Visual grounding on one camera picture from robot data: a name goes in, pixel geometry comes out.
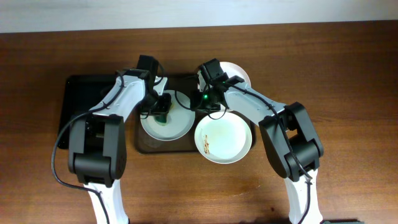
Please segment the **green yellow sponge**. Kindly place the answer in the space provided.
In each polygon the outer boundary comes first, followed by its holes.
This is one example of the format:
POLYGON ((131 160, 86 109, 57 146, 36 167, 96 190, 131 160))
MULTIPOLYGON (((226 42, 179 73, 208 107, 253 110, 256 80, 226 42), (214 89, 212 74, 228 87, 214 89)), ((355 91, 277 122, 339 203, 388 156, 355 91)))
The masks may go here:
POLYGON ((169 115, 173 110, 173 107, 173 103, 167 103, 166 105, 163 105, 161 108, 159 108, 159 110, 154 115, 155 121, 161 125, 166 125, 169 119, 169 115))

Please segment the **white plate bottom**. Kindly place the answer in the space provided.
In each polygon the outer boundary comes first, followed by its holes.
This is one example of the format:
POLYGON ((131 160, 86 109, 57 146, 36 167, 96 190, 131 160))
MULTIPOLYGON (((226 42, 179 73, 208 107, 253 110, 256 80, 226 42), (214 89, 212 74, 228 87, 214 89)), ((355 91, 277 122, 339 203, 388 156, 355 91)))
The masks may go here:
POLYGON ((215 112, 204 117, 195 128, 194 141, 200 154, 217 164, 238 162, 252 147, 252 131, 242 117, 234 113, 215 112))

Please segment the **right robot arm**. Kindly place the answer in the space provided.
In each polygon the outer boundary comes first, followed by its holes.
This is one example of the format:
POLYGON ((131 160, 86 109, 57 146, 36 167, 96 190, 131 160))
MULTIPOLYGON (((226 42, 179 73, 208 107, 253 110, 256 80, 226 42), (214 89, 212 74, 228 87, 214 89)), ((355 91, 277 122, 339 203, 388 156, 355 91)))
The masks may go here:
POLYGON ((200 88, 191 108, 223 106, 258 125, 269 164, 285 182, 290 222, 321 223, 316 181, 324 148, 304 105, 286 105, 260 94, 243 78, 229 76, 216 58, 201 64, 197 74, 200 88))

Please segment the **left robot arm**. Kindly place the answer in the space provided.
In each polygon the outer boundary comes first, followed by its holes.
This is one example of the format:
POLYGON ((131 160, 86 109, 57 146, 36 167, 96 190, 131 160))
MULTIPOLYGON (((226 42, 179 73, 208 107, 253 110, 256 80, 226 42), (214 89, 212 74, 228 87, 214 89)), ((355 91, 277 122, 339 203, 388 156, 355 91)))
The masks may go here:
POLYGON ((138 109, 144 118, 166 122, 171 95, 164 93, 168 80, 152 56, 140 55, 135 68, 116 73, 112 89, 83 115, 70 123, 68 168, 80 188, 88 191, 98 223, 129 223, 121 195, 126 168, 125 122, 138 109))

